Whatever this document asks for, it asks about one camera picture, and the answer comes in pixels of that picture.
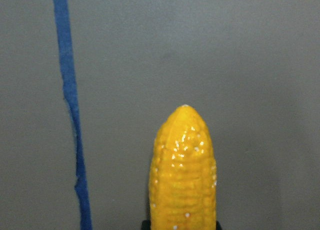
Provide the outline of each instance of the corn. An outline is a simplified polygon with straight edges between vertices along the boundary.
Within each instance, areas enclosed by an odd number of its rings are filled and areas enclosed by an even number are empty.
[[[152,230],[216,230],[217,167],[206,123],[188,105],[162,125],[149,174]]]

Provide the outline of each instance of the corn cob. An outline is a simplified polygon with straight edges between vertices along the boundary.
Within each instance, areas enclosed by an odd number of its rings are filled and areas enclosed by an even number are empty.
[[[216,171],[206,123],[191,106],[178,107],[154,141],[151,230],[216,230]]]

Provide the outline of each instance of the ear of corn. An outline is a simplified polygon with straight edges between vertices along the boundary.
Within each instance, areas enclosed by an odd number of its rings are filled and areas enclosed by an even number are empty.
[[[206,123],[180,106],[154,141],[149,175],[152,230],[216,229],[216,161]]]

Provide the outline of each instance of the plastic corn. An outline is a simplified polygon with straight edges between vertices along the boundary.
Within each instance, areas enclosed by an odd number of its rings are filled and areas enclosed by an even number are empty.
[[[215,230],[217,167],[206,123],[188,105],[162,125],[149,175],[152,230]]]

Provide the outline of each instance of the blue painter's tape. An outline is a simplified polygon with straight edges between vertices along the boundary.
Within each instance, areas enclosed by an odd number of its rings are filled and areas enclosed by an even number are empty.
[[[75,141],[77,181],[74,188],[79,198],[81,217],[80,226],[81,230],[92,230],[86,167],[81,139],[80,115],[68,12],[68,0],[53,0],[53,4],[59,45],[60,71],[63,79],[63,94],[69,107]]]

